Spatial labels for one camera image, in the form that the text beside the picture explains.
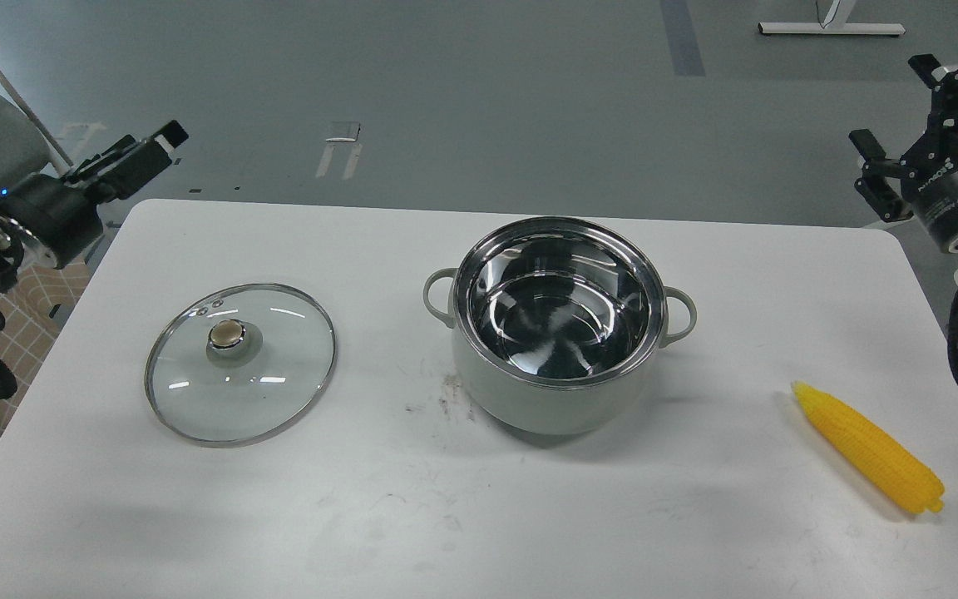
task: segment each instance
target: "lid rim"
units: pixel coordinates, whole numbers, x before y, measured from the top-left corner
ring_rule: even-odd
[[[156,358],[157,356],[160,355],[160,350],[164,348],[167,340],[171,337],[172,333],[174,333],[180,327],[180,325],[186,322],[186,319],[183,319],[182,317],[185,317],[191,311],[197,310],[198,307],[201,306],[202,304],[205,304],[210,302],[211,300],[217,299],[218,296],[224,297],[228,295],[235,295],[235,293],[239,293],[240,291],[246,291],[250,289],[267,289],[267,290],[273,290],[273,291],[286,292],[286,293],[289,293],[290,295],[296,295],[301,297],[301,299],[305,300],[305,302],[310,303],[314,308],[316,308],[316,310],[320,313],[320,315],[323,316],[324,322],[328,323],[328,330],[329,330],[329,333],[331,334],[331,363],[328,364],[328,371],[323,376],[323,379],[320,380],[320,383],[317,384],[316,391],[314,391],[311,395],[309,395],[309,398],[307,399],[307,401],[305,401],[305,403],[298,408],[297,412],[292,414],[292,416],[284,420],[281,424],[277,424],[276,426],[273,426],[272,428],[270,428],[269,431],[265,431],[263,433],[259,433],[259,435],[254,435],[250,437],[240,437],[237,439],[228,439],[228,440],[204,439],[202,437],[195,437],[194,435],[189,435],[188,433],[184,433],[183,431],[181,431],[181,429],[177,428],[175,425],[172,425],[170,422],[168,422],[167,418],[165,418],[164,414],[160,411],[159,407],[157,407],[157,402],[155,399],[155,391],[153,391],[153,367],[155,367]],[[165,428],[170,429],[172,432],[176,433],[176,435],[183,437],[183,439],[187,439],[191,443],[197,444],[197,446],[206,447],[206,448],[246,447],[246,446],[252,446],[252,444],[255,444],[255,443],[261,443],[261,441],[270,439],[271,437],[278,435],[278,433],[282,433],[283,431],[285,431],[286,428],[290,428],[290,426],[292,426],[301,417],[303,417],[305,412],[307,412],[307,410],[309,409],[309,406],[313,405],[316,399],[319,399],[320,395],[323,395],[324,390],[327,389],[328,383],[331,380],[331,376],[335,371],[335,364],[337,363],[338,363],[338,336],[336,336],[335,334],[334,323],[331,322],[331,317],[328,314],[327,310],[324,310],[323,306],[319,302],[317,302],[317,300],[312,295],[308,295],[308,293],[301,291],[301,289],[297,289],[294,287],[290,287],[290,285],[283,285],[280,283],[249,283],[249,284],[243,284],[243,285],[232,285],[232,287],[228,287],[225,289],[221,289],[220,291],[215,291],[213,293],[210,293],[209,295],[202,297],[202,299],[198,299],[197,302],[190,304],[190,306],[187,306],[179,314],[177,314],[174,318],[172,318],[170,323],[168,323],[167,326],[165,326],[165,328],[157,335],[157,341],[155,344],[153,344],[153,348],[150,349],[150,353],[147,356],[146,368],[144,372],[144,391],[146,392],[147,402],[150,403],[150,407],[153,409],[153,413],[155,413],[157,420],[159,420],[160,423],[164,424]]]

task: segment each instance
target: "pot handle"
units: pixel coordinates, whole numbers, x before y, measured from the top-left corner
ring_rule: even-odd
[[[457,269],[441,269],[436,270],[434,274],[427,277],[427,283],[423,284],[423,306],[427,307],[427,311],[431,312],[432,317],[440,319],[443,324],[445,324],[449,329],[457,326],[457,319],[453,317],[453,304],[452,297],[446,300],[446,309],[447,312],[442,312],[436,307],[432,306],[431,299],[429,297],[431,293],[431,285],[434,285],[434,281],[440,280],[441,278],[453,278],[457,276]]]
[[[661,348],[666,348],[666,346],[687,336],[689,331],[693,330],[694,326],[697,326],[697,306],[695,306],[693,300],[690,299],[688,295],[674,287],[665,287],[664,295],[674,297],[674,299],[679,300],[679,302],[685,306],[685,309],[689,312],[689,325],[687,325],[685,329],[678,331],[678,333],[665,334],[663,340],[660,342]]]

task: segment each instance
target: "white table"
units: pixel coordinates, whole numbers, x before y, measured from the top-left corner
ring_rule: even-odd
[[[699,326],[658,353],[653,397],[552,444],[471,406],[421,303],[515,219],[137,207],[0,442],[0,597],[958,598],[958,392],[892,236],[599,219]],[[251,281],[327,308],[338,370],[281,435],[191,446],[149,409],[147,353]],[[946,509],[898,511],[803,420],[794,379],[927,462]]]

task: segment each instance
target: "glass lid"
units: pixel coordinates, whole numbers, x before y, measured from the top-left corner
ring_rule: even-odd
[[[165,327],[147,360],[146,394],[172,431],[203,446],[243,446],[300,418],[334,364],[335,331],[315,299],[287,285],[239,285]]]

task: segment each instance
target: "yellow corn cob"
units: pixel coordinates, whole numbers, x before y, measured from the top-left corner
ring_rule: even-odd
[[[896,439],[833,395],[793,383],[808,420],[860,473],[912,514],[944,507],[941,480]]]

